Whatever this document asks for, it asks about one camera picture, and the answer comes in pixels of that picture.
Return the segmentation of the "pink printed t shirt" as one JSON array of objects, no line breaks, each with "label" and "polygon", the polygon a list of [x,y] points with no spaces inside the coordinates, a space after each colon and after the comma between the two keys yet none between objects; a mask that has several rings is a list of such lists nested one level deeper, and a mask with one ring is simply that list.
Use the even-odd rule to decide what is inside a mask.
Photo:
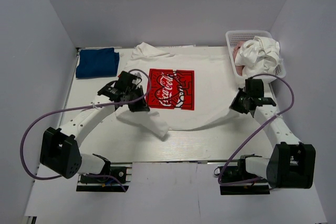
[{"label": "pink printed t shirt", "polygon": [[244,41],[239,41],[237,45],[235,46],[235,48],[233,49],[233,62],[235,65],[236,72],[239,76],[243,75],[243,69],[245,67],[245,64],[243,63],[242,65],[236,65],[236,58],[238,56],[238,52],[240,48],[242,47],[244,43],[245,43]]}]

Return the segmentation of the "white Coca-Cola t shirt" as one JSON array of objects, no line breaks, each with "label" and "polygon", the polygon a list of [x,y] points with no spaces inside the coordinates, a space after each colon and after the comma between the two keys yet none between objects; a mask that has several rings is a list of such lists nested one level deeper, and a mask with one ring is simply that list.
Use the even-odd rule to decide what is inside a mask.
[{"label": "white Coca-Cola t shirt", "polygon": [[198,130],[236,116],[229,109],[236,96],[227,55],[167,52],[147,43],[135,47],[125,71],[147,74],[144,89],[149,112],[116,111],[117,120],[141,125],[159,137],[169,130]]}]

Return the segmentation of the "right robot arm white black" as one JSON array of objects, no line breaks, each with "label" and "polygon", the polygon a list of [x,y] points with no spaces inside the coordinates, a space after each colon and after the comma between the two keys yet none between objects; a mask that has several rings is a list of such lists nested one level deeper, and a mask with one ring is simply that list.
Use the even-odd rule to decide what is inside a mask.
[{"label": "right robot arm white black", "polygon": [[281,115],[293,107],[278,112],[272,98],[264,95],[264,83],[259,75],[245,80],[230,105],[230,109],[250,114],[260,127],[252,134],[264,131],[273,150],[270,157],[243,155],[238,161],[238,173],[251,178],[265,179],[271,188],[309,189],[313,184],[316,150],[302,143],[289,129]]}]

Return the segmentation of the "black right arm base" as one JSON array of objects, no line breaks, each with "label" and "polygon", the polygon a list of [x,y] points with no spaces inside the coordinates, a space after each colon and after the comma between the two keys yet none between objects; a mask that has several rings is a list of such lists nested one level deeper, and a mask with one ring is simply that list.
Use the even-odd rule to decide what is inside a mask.
[{"label": "black right arm base", "polygon": [[243,196],[243,195],[269,195],[271,188],[265,179],[252,181],[249,183],[237,182],[241,180],[256,179],[258,176],[241,173],[238,166],[228,166],[221,177],[221,183],[229,183],[228,186],[220,186],[222,196]]}]

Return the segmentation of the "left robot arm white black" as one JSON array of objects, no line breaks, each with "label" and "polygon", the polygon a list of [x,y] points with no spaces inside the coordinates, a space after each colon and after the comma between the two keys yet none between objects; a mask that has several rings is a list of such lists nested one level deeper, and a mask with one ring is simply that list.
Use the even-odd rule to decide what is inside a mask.
[{"label": "left robot arm white black", "polygon": [[106,117],[119,107],[128,106],[131,112],[149,112],[141,86],[146,75],[140,69],[122,71],[118,80],[101,88],[88,106],[78,107],[79,114],[57,129],[49,127],[43,134],[40,163],[60,176],[69,179],[75,174],[110,177],[110,161],[100,155],[81,154],[79,147],[85,138]]}]

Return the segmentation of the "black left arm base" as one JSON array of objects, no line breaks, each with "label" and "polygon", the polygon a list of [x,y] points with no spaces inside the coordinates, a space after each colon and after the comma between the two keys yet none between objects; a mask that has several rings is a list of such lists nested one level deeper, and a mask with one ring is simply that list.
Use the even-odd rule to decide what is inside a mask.
[{"label": "black left arm base", "polygon": [[108,177],[80,174],[77,192],[125,193],[132,178],[132,164],[111,164]]}]

